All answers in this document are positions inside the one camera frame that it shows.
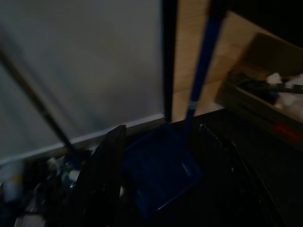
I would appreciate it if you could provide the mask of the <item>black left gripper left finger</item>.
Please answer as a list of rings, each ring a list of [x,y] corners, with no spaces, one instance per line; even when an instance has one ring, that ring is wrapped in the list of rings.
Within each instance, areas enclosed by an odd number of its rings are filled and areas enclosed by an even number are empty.
[[[108,132],[75,185],[75,227],[109,227],[118,211],[126,126]]]

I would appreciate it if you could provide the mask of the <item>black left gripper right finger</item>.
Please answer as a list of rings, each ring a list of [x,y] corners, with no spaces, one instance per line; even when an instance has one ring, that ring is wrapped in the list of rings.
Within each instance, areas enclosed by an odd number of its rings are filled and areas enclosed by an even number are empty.
[[[224,227],[288,227],[254,169],[235,143],[201,124],[203,160],[212,180],[220,223]]]

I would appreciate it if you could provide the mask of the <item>clear plastic bottle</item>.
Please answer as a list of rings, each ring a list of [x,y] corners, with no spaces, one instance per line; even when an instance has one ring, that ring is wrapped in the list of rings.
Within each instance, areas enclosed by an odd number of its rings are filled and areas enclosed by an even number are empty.
[[[57,176],[64,187],[72,190],[80,174],[79,166],[72,161],[58,160]]]

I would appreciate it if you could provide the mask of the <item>blue long-handled dustpan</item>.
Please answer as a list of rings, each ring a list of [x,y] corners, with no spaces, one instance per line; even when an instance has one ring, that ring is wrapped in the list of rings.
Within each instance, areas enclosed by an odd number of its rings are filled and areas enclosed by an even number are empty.
[[[182,134],[177,135],[171,126],[164,124],[125,150],[124,173],[145,218],[164,208],[201,179],[202,173],[186,142],[229,3],[230,0],[210,0]]]

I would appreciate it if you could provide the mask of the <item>black-handled broom with white head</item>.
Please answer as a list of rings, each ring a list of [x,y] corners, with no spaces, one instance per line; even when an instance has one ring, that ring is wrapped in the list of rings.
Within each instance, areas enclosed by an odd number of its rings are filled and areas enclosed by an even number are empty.
[[[36,110],[48,124],[48,126],[53,130],[57,138],[64,144],[64,147],[69,152],[70,156],[73,160],[81,165],[80,155],[76,148],[71,144],[67,135],[63,132],[60,126],[57,124],[51,113],[45,107],[44,103],[37,96],[35,91],[29,85],[29,83],[22,76],[20,70],[15,66],[12,62],[11,58],[4,52],[3,48],[0,47],[0,60],[4,68],[10,74],[10,76],[14,79],[14,81],[22,88],[22,90],[26,93],[28,98],[31,100]]]

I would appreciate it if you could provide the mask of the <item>brown cardboard box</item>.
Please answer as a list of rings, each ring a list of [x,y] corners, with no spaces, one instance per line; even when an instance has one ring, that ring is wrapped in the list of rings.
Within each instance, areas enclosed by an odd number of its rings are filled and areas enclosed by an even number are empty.
[[[275,72],[283,83],[270,85],[266,78]],[[303,119],[275,107],[281,91],[303,96],[303,86],[286,85],[299,75],[303,49],[258,33],[227,73],[216,102],[303,152]]]

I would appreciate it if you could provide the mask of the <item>white crumpled paper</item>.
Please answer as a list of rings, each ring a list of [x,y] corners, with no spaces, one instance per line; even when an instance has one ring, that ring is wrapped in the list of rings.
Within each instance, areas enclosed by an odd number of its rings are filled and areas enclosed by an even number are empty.
[[[277,85],[277,84],[282,84],[283,83],[280,74],[277,73],[277,72],[267,76],[266,82],[270,85]]]

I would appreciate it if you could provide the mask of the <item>black door frame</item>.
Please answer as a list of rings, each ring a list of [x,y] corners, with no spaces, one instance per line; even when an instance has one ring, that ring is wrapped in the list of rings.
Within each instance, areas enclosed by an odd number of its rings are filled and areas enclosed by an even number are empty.
[[[161,0],[164,117],[172,121],[178,0]]]

